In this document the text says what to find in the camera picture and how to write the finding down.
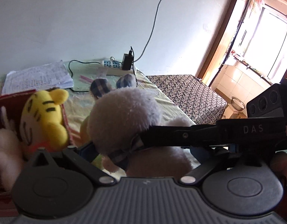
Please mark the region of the person's right hand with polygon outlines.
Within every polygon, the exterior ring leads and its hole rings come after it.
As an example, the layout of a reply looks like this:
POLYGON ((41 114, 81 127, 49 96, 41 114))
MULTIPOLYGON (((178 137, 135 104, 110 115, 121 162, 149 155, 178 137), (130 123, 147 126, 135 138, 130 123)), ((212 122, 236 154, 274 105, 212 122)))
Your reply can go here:
POLYGON ((270 168, 282 185, 287 186, 287 153, 284 151, 276 152, 270 163, 270 168))

